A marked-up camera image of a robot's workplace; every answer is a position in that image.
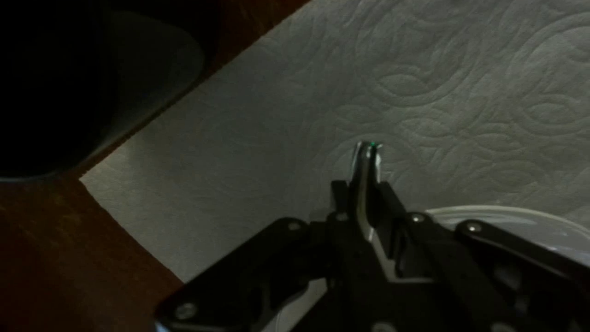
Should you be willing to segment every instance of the dark wooden surface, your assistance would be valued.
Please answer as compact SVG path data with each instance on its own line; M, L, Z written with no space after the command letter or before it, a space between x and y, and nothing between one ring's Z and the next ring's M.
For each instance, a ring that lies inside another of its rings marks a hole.
M304 1L219 0L206 75ZM88 195L81 171L0 184L2 332L153 330L155 304L181 285Z

